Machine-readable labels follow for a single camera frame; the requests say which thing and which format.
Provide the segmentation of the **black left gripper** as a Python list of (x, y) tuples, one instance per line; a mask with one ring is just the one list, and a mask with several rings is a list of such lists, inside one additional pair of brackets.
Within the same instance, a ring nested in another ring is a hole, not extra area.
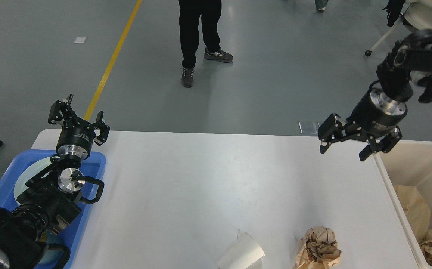
[[(93, 141), (97, 145), (102, 145), (107, 141), (110, 126), (103, 120), (104, 112), (97, 114), (96, 121), (89, 124), (88, 129), (80, 128), (83, 119), (77, 116), (71, 107), (73, 94), (69, 94), (64, 100), (56, 100), (51, 106), (47, 122), (52, 125), (62, 126), (57, 145), (56, 153), (60, 156), (75, 155), (81, 160), (87, 159), (91, 155)], [(99, 130), (100, 134), (95, 136), (94, 130)]]

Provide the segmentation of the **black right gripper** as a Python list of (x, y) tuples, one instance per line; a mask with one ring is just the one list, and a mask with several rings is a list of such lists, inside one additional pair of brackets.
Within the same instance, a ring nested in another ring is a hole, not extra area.
[(378, 152), (388, 153), (402, 138), (398, 124), (407, 113), (405, 102), (390, 99), (381, 88), (369, 89), (346, 120), (339, 114), (330, 114), (320, 125), (317, 129), (320, 153), (347, 140), (367, 142), (358, 155), (360, 161)]

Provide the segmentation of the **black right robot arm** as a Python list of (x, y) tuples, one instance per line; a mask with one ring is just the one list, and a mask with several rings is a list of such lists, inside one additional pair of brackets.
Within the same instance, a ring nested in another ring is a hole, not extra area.
[(361, 161), (371, 154), (390, 152), (401, 140), (399, 123), (408, 113), (412, 97), (411, 73), (426, 73), (427, 83), (419, 102), (432, 101), (432, 29), (418, 30), (397, 41), (376, 68), (378, 80), (369, 86), (351, 115), (343, 120), (330, 114), (318, 128), (320, 153), (337, 142), (356, 140), (367, 145), (359, 153)]

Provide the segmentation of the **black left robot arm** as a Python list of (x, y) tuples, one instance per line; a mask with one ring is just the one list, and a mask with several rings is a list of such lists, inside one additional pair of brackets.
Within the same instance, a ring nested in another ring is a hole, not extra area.
[(54, 267), (64, 268), (71, 249), (47, 242), (45, 234), (58, 235), (70, 226), (83, 212), (79, 203), (93, 204), (101, 199), (104, 182), (84, 175), (80, 167), (90, 157), (93, 143), (105, 143), (110, 127), (103, 112), (94, 123), (77, 116), (71, 107), (73, 97), (69, 94), (55, 101), (50, 109), (48, 123), (62, 127), (55, 154), (24, 177), (14, 210), (0, 207), (0, 269), (33, 269), (50, 251), (58, 258)]

